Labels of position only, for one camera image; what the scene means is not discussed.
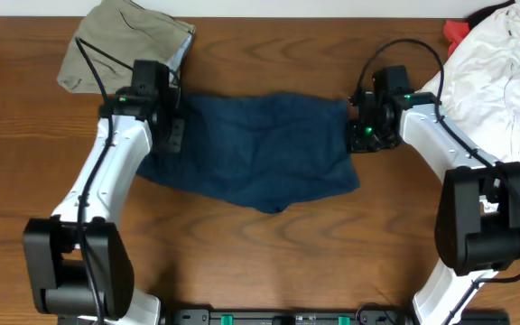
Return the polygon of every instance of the crumpled white cloth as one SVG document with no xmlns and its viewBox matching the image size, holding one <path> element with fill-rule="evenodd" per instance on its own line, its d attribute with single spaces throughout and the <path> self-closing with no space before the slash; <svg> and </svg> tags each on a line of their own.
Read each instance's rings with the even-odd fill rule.
<svg viewBox="0 0 520 325">
<path fill-rule="evenodd" d="M 520 4 L 497 10 L 444 65 L 442 104 L 459 129 L 503 162 L 520 162 Z M 437 93 L 440 74 L 421 91 Z"/>
</svg>

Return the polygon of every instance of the white background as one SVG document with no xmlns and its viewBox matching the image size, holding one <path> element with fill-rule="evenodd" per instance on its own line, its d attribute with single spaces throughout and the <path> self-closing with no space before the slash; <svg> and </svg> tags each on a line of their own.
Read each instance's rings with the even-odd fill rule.
<svg viewBox="0 0 520 325">
<path fill-rule="evenodd" d="M 0 15 L 83 16 L 100 0 L 0 0 Z M 172 16 L 461 18 L 505 0 L 136 0 Z"/>
</svg>

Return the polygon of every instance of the khaki fabric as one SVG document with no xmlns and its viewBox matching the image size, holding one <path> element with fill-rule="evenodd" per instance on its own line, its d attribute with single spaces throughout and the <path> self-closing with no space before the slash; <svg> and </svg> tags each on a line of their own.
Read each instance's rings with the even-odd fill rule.
<svg viewBox="0 0 520 325">
<path fill-rule="evenodd" d="M 91 43 L 120 61 L 133 66 L 134 60 L 158 60 L 177 69 L 189 48 L 195 27 L 166 14 L 145 10 L 130 0 L 103 0 L 89 12 L 71 39 L 61 64 L 58 82 L 73 93 L 99 93 L 98 84 L 81 56 L 74 38 Z M 129 86 L 132 71 L 93 51 L 84 49 L 96 67 L 107 93 Z"/>
</svg>

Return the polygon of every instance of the wooden table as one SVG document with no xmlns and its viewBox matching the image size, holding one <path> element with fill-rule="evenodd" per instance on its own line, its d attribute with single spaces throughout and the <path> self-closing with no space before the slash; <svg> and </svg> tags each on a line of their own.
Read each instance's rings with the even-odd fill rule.
<svg viewBox="0 0 520 325">
<path fill-rule="evenodd" d="M 79 20 L 0 18 L 0 324 L 55 321 L 33 308 L 21 237 L 29 218 L 61 202 L 96 132 L 101 96 L 71 95 L 56 82 Z M 187 21 L 198 31 L 184 87 L 213 94 L 345 98 L 389 40 L 419 38 L 446 55 L 442 20 Z M 437 71 L 427 51 L 408 44 L 371 71 L 400 63 L 417 88 Z M 437 260 L 441 185 L 406 145 L 352 159 L 361 189 L 275 216 L 136 178 L 121 225 L 136 285 L 171 308 L 404 306 Z M 520 283 L 488 285 L 471 307 L 507 309 L 520 324 Z"/>
</svg>

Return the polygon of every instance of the dark blue cloth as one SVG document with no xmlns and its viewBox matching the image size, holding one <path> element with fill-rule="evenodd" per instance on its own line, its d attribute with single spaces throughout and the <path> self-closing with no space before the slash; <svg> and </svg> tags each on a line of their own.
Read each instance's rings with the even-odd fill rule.
<svg viewBox="0 0 520 325">
<path fill-rule="evenodd" d="M 180 190 L 282 212 L 353 191 L 345 101 L 277 94 L 187 95 L 180 153 L 150 153 L 138 174 Z"/>
</svg>

